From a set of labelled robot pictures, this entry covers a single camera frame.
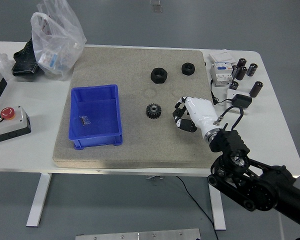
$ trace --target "table leg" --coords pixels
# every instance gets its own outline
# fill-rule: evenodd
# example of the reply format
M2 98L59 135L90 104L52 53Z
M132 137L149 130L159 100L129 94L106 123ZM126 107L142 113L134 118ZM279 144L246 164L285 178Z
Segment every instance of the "table leg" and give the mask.
M27 227L38 227L39 226L40 217L41 217L42 210L44 208L51 176L52 176L52 173L41 173L38 187L37 187L35 195L34 195L29 218L26 223Z
M220 191L209 184L212 215L215 230L226 230L224 210L222 207Z

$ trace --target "blue plastic bin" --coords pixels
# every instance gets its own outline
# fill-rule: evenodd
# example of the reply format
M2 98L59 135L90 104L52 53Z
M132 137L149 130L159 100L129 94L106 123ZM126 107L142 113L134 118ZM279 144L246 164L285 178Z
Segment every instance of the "blue plastic bin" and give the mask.
M69 139L77 150L123 143L117 85L71 90Z

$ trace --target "white table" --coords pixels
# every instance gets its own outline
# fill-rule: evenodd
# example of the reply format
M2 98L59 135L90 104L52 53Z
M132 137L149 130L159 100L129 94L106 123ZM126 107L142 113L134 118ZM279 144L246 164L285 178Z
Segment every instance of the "white table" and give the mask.
M25 44L25 42L0 42L0 53L5 53L10 59L13 59L13 54L21 50ZM212 50L199 50L203 53L206 69L209 73L212 65L209 53ZM248 156L271 166L286 165L294 177L300 176L300 158L261 56L253 51L229 52L236 60L239 58L247 59L247 66L251 63L258 65L253 77L245 76L242 81L239 81L238 91L249 93L256 81L263 83L259 95L253 99L251 106L249 106L248 115L245 115L236 127L250 149ZM37 75L36 78L14 77L7 81L8 85L0 98L0 110L8 106L22 106L30 117L31 134L0 142L0 171L41 173L27 226L37 227L39 224L53 173L191 177L210 175L210 169L207 168L96 169L57 167L52 156L70 80L70 77L64 81L51 80L44 75ZM212 87L212 91L220 101L227 98L227 87ZM215 106L218 115L226 109L225 105L224 102ZM238 114L236 113L227 113L222 123L229 123L231 126L237 117ZM225 230L220 192L210 186L209 189L215 229Z

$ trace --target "metal plate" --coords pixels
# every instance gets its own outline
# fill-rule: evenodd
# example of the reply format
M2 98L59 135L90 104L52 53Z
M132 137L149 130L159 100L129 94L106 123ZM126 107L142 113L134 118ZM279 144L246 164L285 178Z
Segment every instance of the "metal plate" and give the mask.
M97 235L77 235L75 240L196 240L201 239L198 228L166 230L166 231L143 231L110 233Z
M161 2L160 2L160 0L150 0L150 4L151 5L161 5Z
M153 5L152 11L156 13L162 13L162 6L161 5Z

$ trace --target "cork board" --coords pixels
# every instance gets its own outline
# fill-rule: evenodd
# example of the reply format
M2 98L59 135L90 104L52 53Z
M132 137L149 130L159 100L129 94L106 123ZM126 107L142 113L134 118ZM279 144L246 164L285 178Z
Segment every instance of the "cork board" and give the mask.
M195 66L190 76L181 72L187 62ZM168 72L165 83L151 80L154 68ZM68 138L71 89L110 84L118 85L123 144L75 150ZM186 132L174 122L175 104L185 96L211 100L200 51L86 47L74 66L53 161L61 168L210 168L220 154L210 151L200 129ZM162 108L157 119L146 115L146 107L152 103Z

